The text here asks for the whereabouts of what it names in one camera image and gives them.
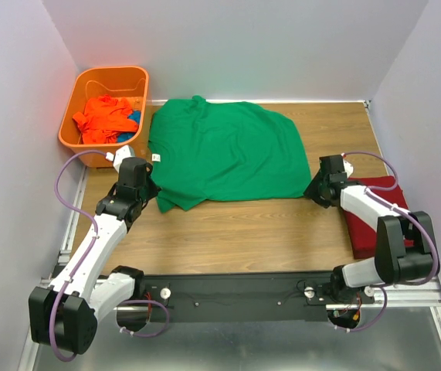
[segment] green shirt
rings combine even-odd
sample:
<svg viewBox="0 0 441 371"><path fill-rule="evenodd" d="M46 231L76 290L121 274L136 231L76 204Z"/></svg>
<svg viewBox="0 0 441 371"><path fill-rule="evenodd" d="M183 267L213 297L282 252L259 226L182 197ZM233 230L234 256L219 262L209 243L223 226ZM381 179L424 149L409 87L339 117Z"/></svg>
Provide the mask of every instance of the green shirt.
<svg viewBox="0 0 441 371"><path fill-rule="evenodd" d="M311 181L294 123L257 104L169 100L153 117L149 145L160 155L151 177L163 213L205 199L301 197Z"/></svg>

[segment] orange plastic bin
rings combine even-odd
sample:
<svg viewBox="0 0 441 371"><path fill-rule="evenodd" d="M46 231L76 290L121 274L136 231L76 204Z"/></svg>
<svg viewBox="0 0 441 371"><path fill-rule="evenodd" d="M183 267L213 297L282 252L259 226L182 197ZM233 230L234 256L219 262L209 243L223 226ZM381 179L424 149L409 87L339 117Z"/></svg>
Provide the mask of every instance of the orange plastic bin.
<svg viewBox="0 0 441 371"><path fill-rule="evenodd" d="M74 153L87 149L99 149L112 152L130 145L136 156L146 158L148 151L148 135L150 134L151 102L148 91L148 72L137 66L93 68L81 73L74 84L71 99L67 105L64 119L59 129L59 140ZM141 111L141 121L137 133L128 141L108 145L85 145L73 115L83 112L87 100L91 97L109 94L111 97L126 97L135 111ZM81 161L92 168L111 167L112 163L98 154L81 156Z"/></svg>

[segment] wooden table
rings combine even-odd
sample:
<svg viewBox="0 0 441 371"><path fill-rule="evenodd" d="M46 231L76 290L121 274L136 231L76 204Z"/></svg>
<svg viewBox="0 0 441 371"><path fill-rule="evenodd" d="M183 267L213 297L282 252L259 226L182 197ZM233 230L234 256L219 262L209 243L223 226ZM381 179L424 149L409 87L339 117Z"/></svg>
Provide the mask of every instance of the wooden table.
<svg viewBox="0 0 441 371"><path fill-rule="evenodd" d="M264 104L294 121L312 174L318 158L344 151L378 153L363 104ZM373 158L352 156L354 175L386 175ZM91 169L83 209L97 202L117 180L111 169ZM90 227L80 217L75 249ZM165 214L153 200L117 246L106 267L127 265L146 274L330 270L354 261L340 210L307 199L221 203L206 201L188 212Z"/></svg>

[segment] blue cloth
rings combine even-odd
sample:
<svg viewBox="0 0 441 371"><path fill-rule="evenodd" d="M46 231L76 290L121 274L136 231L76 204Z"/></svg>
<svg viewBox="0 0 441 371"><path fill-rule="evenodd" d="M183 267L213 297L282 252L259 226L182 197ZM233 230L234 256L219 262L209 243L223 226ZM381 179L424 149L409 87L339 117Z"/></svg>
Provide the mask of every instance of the blue cloth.
<svg viewBox="0 0 441 371"><path fill-rule="evenodd" d="M127 118L130 118L133 121L136 121L137 126L140 126L140 120L141 120L141 111L135 111L132 114L130 114L129 116L127 116ZM123 141L128 141L129 139L131 139L132 137L134 137L136 133L122 133L119 134L117 136L117 143L122 143Z"/></svg>

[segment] gray wall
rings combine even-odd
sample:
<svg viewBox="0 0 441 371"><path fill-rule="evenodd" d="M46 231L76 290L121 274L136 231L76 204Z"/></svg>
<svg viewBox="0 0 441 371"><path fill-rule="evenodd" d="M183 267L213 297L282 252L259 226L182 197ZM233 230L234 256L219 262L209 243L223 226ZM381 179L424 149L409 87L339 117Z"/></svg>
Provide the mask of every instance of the gray wall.
<svg viewBox="0 0 441 371"><path fill-rule="evenodd" d="M28 295L53 267L67 223L53 181L69 157L56 134L75 76L39 0L0 2L0 371L18 368ZM78 167L61 187L71 200Z"/></svg>
<svg viewBox="0 0 441 371"><path fill-rule="evenodd" d="M136 64L155 99L371 98L427 0L43 0L80 69Z"/></svg>
<svg viewBox="0 0 441 371"><path fill-rule="evenodd" d="M441 0L426 6L371 103L371 119L411 209L432 216L441 259Z"/></svg>

